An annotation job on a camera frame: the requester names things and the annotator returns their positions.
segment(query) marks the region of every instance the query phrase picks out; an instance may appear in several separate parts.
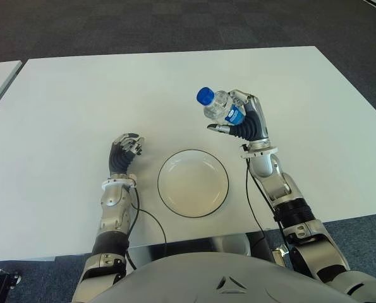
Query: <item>bottle label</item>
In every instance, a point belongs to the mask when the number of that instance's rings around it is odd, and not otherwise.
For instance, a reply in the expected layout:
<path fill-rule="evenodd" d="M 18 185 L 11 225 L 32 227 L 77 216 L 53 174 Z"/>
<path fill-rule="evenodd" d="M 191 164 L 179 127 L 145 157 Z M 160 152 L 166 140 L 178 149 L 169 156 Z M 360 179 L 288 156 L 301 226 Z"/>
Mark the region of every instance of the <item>bottle label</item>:
<path fill-rule="evenodd" d="M 224 119 L 227 122 L 230 122 L 234 125 L 238 125 L 238 124 L 240 124 L 244 121 L 244 118 L 245 118 L 245 116 L 243 115 L 243 113 L 237 108 L 237 106 L 233 105 L 230 108 L 230 111 L 229 111 L 227 117 L 225 117 Z"/>

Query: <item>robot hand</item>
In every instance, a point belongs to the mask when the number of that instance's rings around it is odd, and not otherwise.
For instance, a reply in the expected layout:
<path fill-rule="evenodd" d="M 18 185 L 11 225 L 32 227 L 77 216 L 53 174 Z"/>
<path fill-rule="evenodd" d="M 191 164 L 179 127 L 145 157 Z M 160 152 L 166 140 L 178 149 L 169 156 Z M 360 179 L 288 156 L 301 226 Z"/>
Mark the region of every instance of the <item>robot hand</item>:
<path fill-rule="evenodd" d="M 109 171 L 113 174 L 127 174 L 127 168 L 135 155 L 141 155 L 144 138 L 138 134 L 128 133 L 121 135 L 112 143 L 109 154 Z"/>
<path fill-rule="evenodd" d="M 232 90 L 229 95 L 236 104 L 243 105 L 246 113 L 244 121 L 235 126 L 210 124 L 207 128 L 212 131 L 231 134 L 249 142 L 269 143 L 268 130 L 258 98 L 239 90 Z"/>

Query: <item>white plate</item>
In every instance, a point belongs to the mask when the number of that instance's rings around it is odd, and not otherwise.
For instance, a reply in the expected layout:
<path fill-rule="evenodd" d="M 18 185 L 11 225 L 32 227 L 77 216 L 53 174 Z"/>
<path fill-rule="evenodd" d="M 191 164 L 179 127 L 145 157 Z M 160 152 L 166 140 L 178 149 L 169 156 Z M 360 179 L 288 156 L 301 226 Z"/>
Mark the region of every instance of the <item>white plate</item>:
<path fill-rule="evenodd" d="M 218 209 L 226 199 L 227 172 L 211 154 L 184 150 L 161 167 L 158 192 L 164 204 L 178 215 L 203 217 Z"/>

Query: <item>robotic finger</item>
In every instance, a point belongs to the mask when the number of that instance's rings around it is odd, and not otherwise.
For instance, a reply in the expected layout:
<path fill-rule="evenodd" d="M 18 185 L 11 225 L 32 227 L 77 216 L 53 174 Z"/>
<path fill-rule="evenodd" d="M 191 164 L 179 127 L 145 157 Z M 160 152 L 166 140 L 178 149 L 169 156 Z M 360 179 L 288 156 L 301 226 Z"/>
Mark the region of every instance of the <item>robotic finger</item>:
<path fill-rule="evenodd" d="M 142 154 L 144 138 L 127 133 L 113 141 L 109 154 L 110 175 L 127 174 L 127 169 L 136 155 Z"/>

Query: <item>blue bottle cap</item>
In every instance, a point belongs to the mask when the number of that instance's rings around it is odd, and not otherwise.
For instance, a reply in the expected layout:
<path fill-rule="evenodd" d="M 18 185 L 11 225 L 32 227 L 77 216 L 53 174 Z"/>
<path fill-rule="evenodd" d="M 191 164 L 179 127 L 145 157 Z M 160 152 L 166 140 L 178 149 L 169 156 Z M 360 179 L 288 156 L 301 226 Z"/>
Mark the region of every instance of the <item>blue bottle cap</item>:
<path fill-rule="evenodd" d="M 202 105 L 209 105 L 214 98 L 214 92 L 209 87 L 203 87 L 196 96 L 196 100 Z"/>

